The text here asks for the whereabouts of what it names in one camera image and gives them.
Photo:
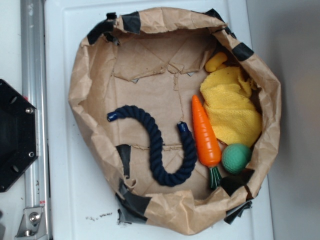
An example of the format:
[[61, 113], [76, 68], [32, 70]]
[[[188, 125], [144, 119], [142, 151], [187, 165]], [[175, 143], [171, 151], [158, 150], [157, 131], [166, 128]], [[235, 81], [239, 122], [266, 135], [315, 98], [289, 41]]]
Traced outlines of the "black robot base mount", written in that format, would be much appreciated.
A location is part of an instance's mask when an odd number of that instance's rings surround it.
[[0, 192], [8, 191], [37, 159], [37, 109], [0, 80]]

